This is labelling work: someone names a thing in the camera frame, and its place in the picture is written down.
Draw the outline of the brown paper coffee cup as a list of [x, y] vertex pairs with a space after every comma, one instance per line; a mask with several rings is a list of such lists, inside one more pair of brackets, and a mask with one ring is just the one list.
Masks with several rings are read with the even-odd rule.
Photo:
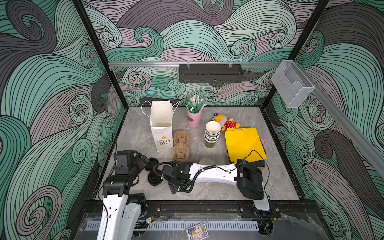
[[203, 158], [199, 161], [199, 164], [200, 165], [204, 165], [204, 166], [212, 166], [214, 165], [214, 161], [210, 158]]

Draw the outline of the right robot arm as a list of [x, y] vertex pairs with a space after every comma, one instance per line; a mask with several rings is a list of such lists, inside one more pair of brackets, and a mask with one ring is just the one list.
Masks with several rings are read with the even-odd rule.
[[191, 162], [159, 163], [153, 167], [153, 172], [160, 180], [168, 182], [173, 194], [190, 193], [196, 183], [226, 184], [237, 187], [244, 197], [254, 202], [258, 211], [271, 210], [262, 171], [246, 160], [223, 166]]

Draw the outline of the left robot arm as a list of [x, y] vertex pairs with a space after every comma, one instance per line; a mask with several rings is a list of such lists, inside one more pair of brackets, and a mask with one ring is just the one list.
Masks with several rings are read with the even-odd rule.
[[145, 214], [147, 203], [144, 194], [130, 194], [136, 178], [150, 162], [134, 150], [115, 154], [115, 174], [103, 183], [103, 212], [98, 240], [130, 240], [140, 216]]

